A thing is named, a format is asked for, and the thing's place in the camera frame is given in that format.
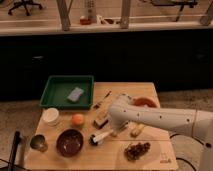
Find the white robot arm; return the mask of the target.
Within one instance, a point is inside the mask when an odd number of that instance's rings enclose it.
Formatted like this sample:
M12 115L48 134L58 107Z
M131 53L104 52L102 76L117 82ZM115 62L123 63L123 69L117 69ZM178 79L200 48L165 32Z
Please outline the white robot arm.
M213 171L213 112L138 107L131 104L127 94L121 94L109 106L108 116L114 131L131 121L202 140L204 148L198 171Z

